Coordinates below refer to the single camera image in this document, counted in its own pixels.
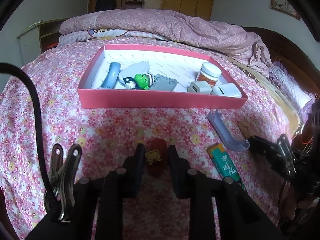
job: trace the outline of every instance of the wooden headboard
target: wooden headboard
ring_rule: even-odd
[[[320,71],[311,62],[308,56],[292,41],[283,35],[263,28],[243,27],[247,32],[257,33],[268,47],[271,61],[280,61],[288,73],[294,77],[300,88],[306,92],[316,94],[316,100],[320,97]],[[305,124],[301,136],[297,136],[292,145],[304,149],[301,142],[308,142],[312,137],[311,122]]]

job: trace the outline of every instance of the orange label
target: orange label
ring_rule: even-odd
[[[197,78],[197,81],[206,81],[210,86],[214,87],[216,84],[217,80],[211,80],[207,77],[205,77],[202,73],[199,73],[199,76]]]

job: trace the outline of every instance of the pink quilt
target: pink quilt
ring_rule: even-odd
[[[270,54],[259,35],[237,25],[207,22],[171,10],[127,9],[94,12],[66,20],[62,35],[92,29],[124,29],[164,36],[168,40],[215,49],[269,76]]]
[[[207,147],[220,142],[206,119],[209,109],[81,107],[78,83],[94,54],[105,43],[151,44],[208,54],[233,76],[249,97],[240,110],[220,110],[231,133],[239,140],[244,139],[237,123],[245,121],[254,134],[271,141],[276,141],[282,133],[289,135],[288,120],[268,92],[218,53],[139,38],[77,42],[48,50],[23,67],[40,98],[48,170],[55,143],[60,143],[65,152],[73,143],[82,146],[76,175],[79,180],[82,176],[92,179],[106,176],[134,153],[138,143],[164,138],[168,144],[176,145],[179,156],[187,159],[191,167],[219,179],[206,152]],[[44,185],[36,156],[32,102],[26,87],[16,78],[9,80],[0,96],[0,113],[0,185],[9,218],[20,239],[24,239],[45,215]],[[250,197],[276,224],[280,177],[260,156],[248,151],[227,151]],[[145,171],[139,196],[124,201],[124,239],[188,239],[188,207],[187,200],[175,197],[168,168],[159,179]]]

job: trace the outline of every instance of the pink box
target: pink box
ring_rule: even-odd
[[[144,50],[178,54],[193,58],[207,60],[222,71],[222,76],[229,83],[234,83],[241,91],[241,98],[230,98],[196,93],[151,91],[151,90],[120,90],[120,89],[84,89],[87,79],[97,71],[99,61],[104,57],[105,50]],[[248,96],[244,93],[237,82],[229,73],[212,57],[196,52],[168,47],[136,44],[110,44],[102,46],[89,63],[79,86],[78,94],[83,108],[130,108],[130,107],[166,107],[166,108],[218,108],[240,109],[247,101]]]

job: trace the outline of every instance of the wire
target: wire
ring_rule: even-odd
[[[11,65],[9,63],[0,63],[0,73],[10,74],[20,79],[27,87],[34,109],[35,115],[35,128],[36,128],[36,145],[38,153],[38,161],[40,166],[40,173],[44,183],[45,190],[47,191],[48,201],[50,204],[56,204],[58,200],[53,194],[52,187],[50,185],[49,176],[47,173],[47,167],[45,165],[43,136],[42,136],[42,120],[41,120],[41,108],[38,93],[32,80],[21,69]]]
[[[307,150],[306,150],[306,153],[309,153],[309,151],[311,150],[311,148],[312,148],[312,144],[310,144],[310,145],[308,146],[308,148],[307,148]]]
[[[302,140],[302,135],[300,135],[300,138],[301,138],[301,142],[302,142],[303,144],[309,144],[310,142],[312,142],[312,138],[311,138],[307,143],[305,143],[305,142]]]

